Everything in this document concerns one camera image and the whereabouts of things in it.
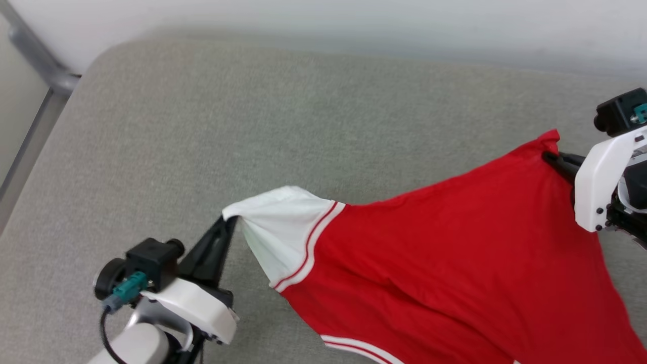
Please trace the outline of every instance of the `metal bracket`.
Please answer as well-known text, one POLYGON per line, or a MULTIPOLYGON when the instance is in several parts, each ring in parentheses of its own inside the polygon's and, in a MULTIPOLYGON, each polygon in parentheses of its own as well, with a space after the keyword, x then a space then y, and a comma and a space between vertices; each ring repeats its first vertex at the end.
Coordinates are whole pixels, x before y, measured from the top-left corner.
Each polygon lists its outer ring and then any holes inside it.
POLYGON ((7 0, 0 0, 0 13, 11 24, 9 40, 55 93, 70 96, 80 76, 70 74, 38 40, 7 0))

